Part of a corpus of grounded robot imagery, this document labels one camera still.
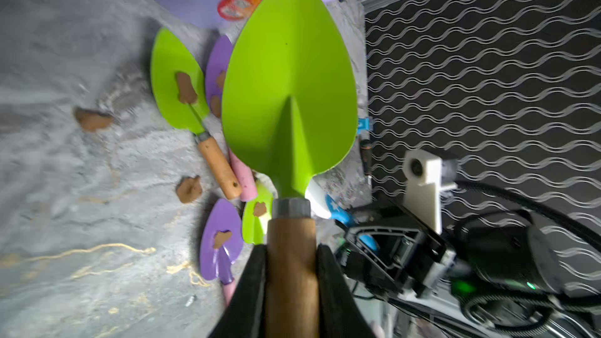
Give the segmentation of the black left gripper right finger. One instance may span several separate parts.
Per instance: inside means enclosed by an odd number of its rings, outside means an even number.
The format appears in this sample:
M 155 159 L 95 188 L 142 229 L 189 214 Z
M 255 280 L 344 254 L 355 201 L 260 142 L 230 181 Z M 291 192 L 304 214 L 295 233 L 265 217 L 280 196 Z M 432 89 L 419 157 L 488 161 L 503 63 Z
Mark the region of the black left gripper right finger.
M 317 276 L 320 337 L 374 337 L 327 245 L 317 247 Z

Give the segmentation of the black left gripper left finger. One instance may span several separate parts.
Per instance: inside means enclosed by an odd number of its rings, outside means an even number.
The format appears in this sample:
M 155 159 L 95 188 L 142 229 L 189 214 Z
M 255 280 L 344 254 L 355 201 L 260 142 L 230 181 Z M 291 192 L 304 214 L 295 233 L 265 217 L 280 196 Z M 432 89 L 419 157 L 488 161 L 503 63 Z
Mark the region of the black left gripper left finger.
M 236 290 L 209 337 L 265 337 L 267 246 L 255 246 Z

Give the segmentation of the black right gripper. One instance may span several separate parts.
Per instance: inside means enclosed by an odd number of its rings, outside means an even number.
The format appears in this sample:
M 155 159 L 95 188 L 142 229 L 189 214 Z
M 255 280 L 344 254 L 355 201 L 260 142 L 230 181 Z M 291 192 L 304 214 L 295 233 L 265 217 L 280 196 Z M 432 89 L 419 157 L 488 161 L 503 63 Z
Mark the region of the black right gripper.
M 379 298 L 410 294 L 430 298 L 455 286 L 455 244 L 448 228 L 437 232 L 399 199 L 380 197 L 335 214 L 344 230 L 344 275 Z

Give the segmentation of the white blue brush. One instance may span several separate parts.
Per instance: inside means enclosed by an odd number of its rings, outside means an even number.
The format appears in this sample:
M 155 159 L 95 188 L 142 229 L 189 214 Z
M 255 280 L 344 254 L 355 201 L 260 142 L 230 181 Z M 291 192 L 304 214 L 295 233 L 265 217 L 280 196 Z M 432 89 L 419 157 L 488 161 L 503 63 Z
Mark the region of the white blue brush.
M 359 224 L 359 220 L 342 208 L 314 179 L 308 184 L 305 198 L 311 204 L 311 216 L 317 223 L 317 241 L 333 251 L 346 244 L 345 232 Z

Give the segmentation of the lime front trowel wooden handle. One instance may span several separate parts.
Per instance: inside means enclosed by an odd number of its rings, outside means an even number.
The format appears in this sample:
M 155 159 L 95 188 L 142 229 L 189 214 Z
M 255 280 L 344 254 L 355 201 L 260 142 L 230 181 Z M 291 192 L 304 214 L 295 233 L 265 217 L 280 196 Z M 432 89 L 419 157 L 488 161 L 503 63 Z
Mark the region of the lime front trowel wooden handle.
M 311 179 L 350 152 L 358 127 L 352 63 L 322 0 L 262 0 L 225 79 L 222 128 L 233 153 L 278 193 L 267 241 L 265 334 L 319 336 Z

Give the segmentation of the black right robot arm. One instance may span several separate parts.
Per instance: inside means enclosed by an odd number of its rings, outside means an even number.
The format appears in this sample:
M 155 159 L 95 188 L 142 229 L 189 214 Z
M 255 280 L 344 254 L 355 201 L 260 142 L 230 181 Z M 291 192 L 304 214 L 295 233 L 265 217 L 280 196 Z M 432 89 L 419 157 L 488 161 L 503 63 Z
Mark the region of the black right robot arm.
M 342 272 L 382 301 L 452 337 L 600 335 L 600 296 L 571 297 L 560 262 L 533 217 L 539 214 L 595 249 L 600 237 L 551 207 L 482 182 L 457 186 L 514 204 L 520 226 L 486 227 L 469 216 L 436 233 L 394 205 L 377 220 L 341 222 Z

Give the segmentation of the brown soil lump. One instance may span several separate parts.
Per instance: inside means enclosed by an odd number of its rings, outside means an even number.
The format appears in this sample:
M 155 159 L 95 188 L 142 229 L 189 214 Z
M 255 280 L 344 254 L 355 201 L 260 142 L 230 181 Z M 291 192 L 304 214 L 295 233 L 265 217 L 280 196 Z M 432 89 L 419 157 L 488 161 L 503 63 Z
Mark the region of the brown soil lump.
M 176 194 L 181 203 L 192 203 L 203 193 L 200 176 L 183 178 L 176 188 Z
M 74 111 L 74 117 L 81 129 L 88 133 L 109 128 L 114 123 L 114 118 L 111 115 L 81 108 Z

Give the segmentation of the small blue clamp tool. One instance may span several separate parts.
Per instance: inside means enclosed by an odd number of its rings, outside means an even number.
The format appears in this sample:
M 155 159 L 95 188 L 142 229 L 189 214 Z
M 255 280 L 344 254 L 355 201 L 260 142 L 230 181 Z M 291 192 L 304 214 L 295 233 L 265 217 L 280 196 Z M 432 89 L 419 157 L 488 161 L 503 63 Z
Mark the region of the small blue clamp tool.
M 357 135 L 361 135 L 362 133 L 367 133 L 372 131 L 372 120 L 370 117 L 360 117 L 358 119 L 358 130 Z

